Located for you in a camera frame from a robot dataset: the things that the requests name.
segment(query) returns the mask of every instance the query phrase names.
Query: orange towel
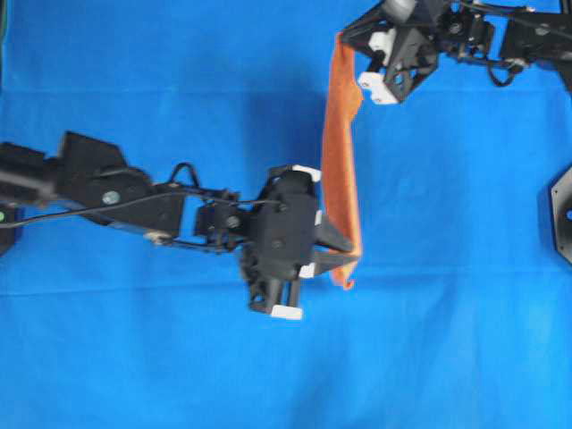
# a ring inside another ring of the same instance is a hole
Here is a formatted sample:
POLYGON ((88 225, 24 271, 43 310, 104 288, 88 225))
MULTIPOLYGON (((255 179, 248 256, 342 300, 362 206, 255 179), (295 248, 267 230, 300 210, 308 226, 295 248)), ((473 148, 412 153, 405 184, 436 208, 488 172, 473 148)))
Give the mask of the orange towel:
MULTIPOLYGON (((322 142, 322 185, 326 213, 354 243, 351 255, 361 257, 358 187, 351 141, 351 123, 363 100, 354 77, 354 51, 336 38, 322 142)), ((332 271, 335 283, 351 289, 349 277, 357 262, 332 271)))

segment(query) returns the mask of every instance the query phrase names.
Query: black mechanical part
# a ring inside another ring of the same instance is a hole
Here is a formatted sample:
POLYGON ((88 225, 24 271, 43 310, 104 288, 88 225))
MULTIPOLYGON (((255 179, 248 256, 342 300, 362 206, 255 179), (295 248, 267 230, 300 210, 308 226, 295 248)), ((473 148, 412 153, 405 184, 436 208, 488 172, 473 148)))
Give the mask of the black mechanical part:
POLYGON ((260 198, 281 201, 278 206, 259 206, 252 212, 248 244, 240 261, 250 289, 250 308, 287 318, 298 318, 299 279, 322 273, 324 260, 337 257, 330 269, 356 260, 346 254, 314 249, 320 245, 349 252, 353 246, 319 210, 312 176, 306 172, 271 171, 260 198), (282 292, 289 288, 287 305, 282 292))
POLYGON ((556 249, 572 264, 572 168, 552 186, 551 202, 556 249))
POLYGON ((417 29, 397 32, 383 82, 400 101, 417 88, 437 68, 438 53, 417 29))
POLYGON ((63 136, 58 156, 11 143, 0 145, 0 255, 30 223, 80 215, 102 226, 121 226, 159 246, 214 253, 242 247, 240 269, 248 281, 251 309, 299 319, 300 279, 310 278, 355 258, 351 242, 319 209, 319 172, 299 165, 273 168, 256 200, 239 200, 227 189, 200 188, 197 172, 178 164, 169 181, 154 184, 128 165, 121 150, 77 133, 63 136), (189 171, 190 183, 178 173, 189 171), (186 197, 200 198, 193 234, 202 242, 178 240, 186 197), (21 206, 55 203, 71 210, 21 219, 21 206), (315 246, 338 253, 318 251, 315 246), (282 299, 288 286, 289 294, 282 299))
MULTIPOLYGON (((15 222, 21 217, 21 210, 7 204, 0 204, 0 223, 15 222)), ((21 234, 20 228, 0 230, 0 257, 16 243, 21 234)))
POLYGON ((569 3, 561 0, 562 13, 535 13, 524 6, 466 0, 389 0, 352 22, 342 32, 341 41, 372 59, 367 72, 381 74, 381 78, 360 77, 359 82, 372 91, 378 104, 402 102, 435 70, 440 53, 485 66, 497 87, 508 86, 531 63, 547 62, 572 91, 569 3), (487 14, 509 20, 498 60, 489 58, 494 27, 485 20, 487 14), (411 43, 404 45, 404 38, 411 43), (383 41, 378 48, 376 40, 383 41), (499 79, 495 69, 505 70, 507 78, 499 79), (408 79, 409 71, 415 71, 415 78, 408 79))
POLYGON ((518 21, 509 21, 499 57, 524 59, 526 63, 548 61, 554 65, 568 91, 572 90, 572 41, 553 34, 555 28, 572 34, 572 21, 563 13, 514 13, 518 21), (531 22, 536 27, 523 25, 531 22))

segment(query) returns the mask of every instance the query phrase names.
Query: black cable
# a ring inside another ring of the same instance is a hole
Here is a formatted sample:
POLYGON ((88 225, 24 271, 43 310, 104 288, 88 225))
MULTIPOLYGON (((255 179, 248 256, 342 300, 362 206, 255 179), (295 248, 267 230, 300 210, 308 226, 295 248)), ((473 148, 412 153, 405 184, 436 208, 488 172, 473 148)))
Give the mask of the black cable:
POLYGON ((131 201, 126 201, 124 203, 118 203, 111 206, 99 206, 99 207, 91 207, 91 208, 82 208, 80 210, 69 210, 67 212, 61 213, 53 213, 53 214, 42 214, 40 216, 29 217, 28 219, 22 219, 16 222, 7 222, 7 223, 0 223, 0 230, 12 229, 12 228, 20 228, 22 226, 29 225, 31 223, 38 223, 44 221, 54 221, 57 219, 63 219, 66 217, 71 216, 82 216, 82 215, 94 215, 99 213, 108 212, 111 210, 117 210, 120 208, 125 208, 129 206, 133 206, 136 204, 145 203, 147 201, 151 201, 158 198, 163 197, 170 197, 173 195, 185 196, 185 197, 197 197, 197 198, 206 198, 208 200, 229 204, 231 206, 237 205, 261 205, 261 204, 280 204, 281 201, 278 200, 271 200, 271 199, 251 199, 245 201, 230 201, 224 198, 217 198, 217 197, 209 197, 205 196, 204 194, 200 193, 199 191, 192 191, 192 190, 170 190, 167 192, 162 192, 160 194, 153 194, 148 195, 146 197, 132 199, 131 201))
POLYGON ((560 36, 562 38, 565 38, 567 40, 572 41, 572 34, 571 33, 568 33, 566 31, 562 31, 560 29, 555 29, 553 27, 550 27, 549 25, 541 25, 541 24, 537 24, 535 22, 530 22, 528 20, 523 20, 522 18, 518 18, 516 16, 513 16, 510 13, 507 13, 505 11, 502 11, 500 9, 497 9, 496 7, 493 7, 493 6, 490 6, 487 4, 473 4, 473 3, 469 3, 465 0, 454 0, 454 2, 462 4, 463 6, 469 8, 469 9, 473 9, 475 11, 480 11, 480 12, 489 13, 491 15, 501 16, 503 18, 506 18, 509 21, 514 21, 517 24, 524 25, 525 27, 530 27, 533 29, 543 29, 547 33, 552 33, 552 34, 555 34, 556 36, 560 36))
POLYGON ((491 78, 492 83, 499 88, 507 87, 515 79, 515 76, 517 76, 517 73, 513 72, 510 68, 508 68, 509 76, 505 80, 500 80, 499 78, 496 77, 494 71, 492 71, 492 64, 490 63, 487 64, 486 70, 489 73, 489 77, 491 78))
POLYGON ((169 183, 175 182, 177 178, 177 174, 183 169, 186 168, 189 171, 189 178, 193 182, 195 188, 200 188, 200 183, 198 181, 198 174, 197 170, 195 170, 194 165, 189 163, 178 163, 175 168, 172 170, 171 177, 169 178, 169 183))

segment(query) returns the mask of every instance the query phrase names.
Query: wire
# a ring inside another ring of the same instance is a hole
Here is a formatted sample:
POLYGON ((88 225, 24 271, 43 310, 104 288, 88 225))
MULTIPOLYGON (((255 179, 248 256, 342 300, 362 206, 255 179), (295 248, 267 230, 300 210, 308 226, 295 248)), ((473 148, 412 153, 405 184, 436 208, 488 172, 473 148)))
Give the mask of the wire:
POLYGON ((175 179, 177 178, 177 174, 179 174, 179 172, 183 169, 186 168, 189 171, 189 178, 190 181, 193 182, 193 185, 195 185, 195 188, 200 188, 200 183, 198 181, 198 174, 197 174, 197 170, 195 170, 195 167, 192 164, 189 163, 179 163, 175 166, 175 168, 172 170, 171 173, 171 177, 169 178, 169 183, 173 183, 175 182, 175 179))
POLYGON ((197 197, 197 198, 206 198, 207 200, 228 204, 231 206, 238 206, 238 205, 261 205, 261 204, 280 204, 281 201, 278 200, 271 200, 271 199, 250 199, 244 201, 231 201, 224 198, 217 198, 217 197, 209 197, 200 191, 194 191, 190 189, 185 190, 170 190, 167 192, 162 192, 159 194, 148 195, 146 197, 132 199, 131 201, 126 201, 124 203, 118 203, 111 206, 99 206, 99 207, 91 207, 91 208, 82 208, 80 210, 69 210, 67 212, 61 213, 53 213, 53 214, 43 214, 40 216, 29 217, 28 219, 22 219, 20 221, 15 222, 7 222, 7 223, 0 223, 0 230, 7 230, 12 228, 20 228, 22 226, 30 225, 31 223, 38 223, 38 222, 45 222, 45 221, 54 221, 57 219, 63 219, 66 217, 71 216, 85 216, 85 215, 96 215, 99 213, 105 213, 112 210, 118 210, 120 208, 126 208, 129 206, 134 206, 136 204, 142 204, 148 201, 152 201, 154 199, 163 198, 163 197, 170 197, 170 196, 184 196, 184 197, 197 197))
POLYGON ((552 34, 555 34, 556 36, 560 36, 561 38, 565 38, 567 40, 572 40, 572 34, 571 33, 568 33, 566 31, 562 31, 560 29, 555 29, 553 27, 550 27, 549 25, 537 24, 535 22, 523 20, 522 18, 518 18, 518 17, 512 15, 511 13, 503 11, 503 10, 501 10, 495 6, 489 5, 489 4, 474 4, 474 3, 469 3, 465 0, 454 0, 454 2, 462 4, 463 6, 469 8, 469 9, 473 9, 473 10, 480 11, 480 12, 486 12, 486 13, 489 13, 492 15, 498 15, 498 16, 501 16, 503 18, 506 18, 509 21, 514 21, 517 24, 524 25, 525 27, 530 27, 533 29, 543 29, 547 33, 552 33, 552 34))

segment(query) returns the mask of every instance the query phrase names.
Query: white plastic tab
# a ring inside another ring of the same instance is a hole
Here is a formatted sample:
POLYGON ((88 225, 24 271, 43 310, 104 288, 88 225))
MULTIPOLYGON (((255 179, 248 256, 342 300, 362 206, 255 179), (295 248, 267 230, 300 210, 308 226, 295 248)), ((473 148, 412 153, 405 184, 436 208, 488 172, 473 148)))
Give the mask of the white plastic tab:
POLYGON ((393 44, 395 43, 395 36, 397 35, 397 30, 390 29, 389 31, 376 31, 372 33, 369 38, 369 47, 373 51, 383 51, 385 53, 385 58, 383 58, 383 65, 387 67, 390 61, 391 53, 393 52, 393 44))
POLYGON ((363 89, 372 91, 372 100, 377 105, 396 105, 397 98, 389 91, 383 78, 385 75, 374 73, 372 71, 364 71, 359 75, 357 83, 363 89))
POLYGON ((303 265, 300 268, 298 277, 300 279, 312 279, 314 278, 314 274, 315 274, 315 262, 308 265, 303 265))
POLYGON ((322 223, 322 210, 318 210, 317 212, 315 212, 315 222, 314 225, 319 225, 320 223, 322 223))
POLYGON ((312 176, 313 183, 318 183, 322 179, 322 172, 316 168, 306 167, 304 165, 293 165, 292 170, 295 172, 307 172, 310 176, 312 176))
POLYGON ((274 306, 270 316, 287 320, 302 320, 304 312, 298 307, 274 306))

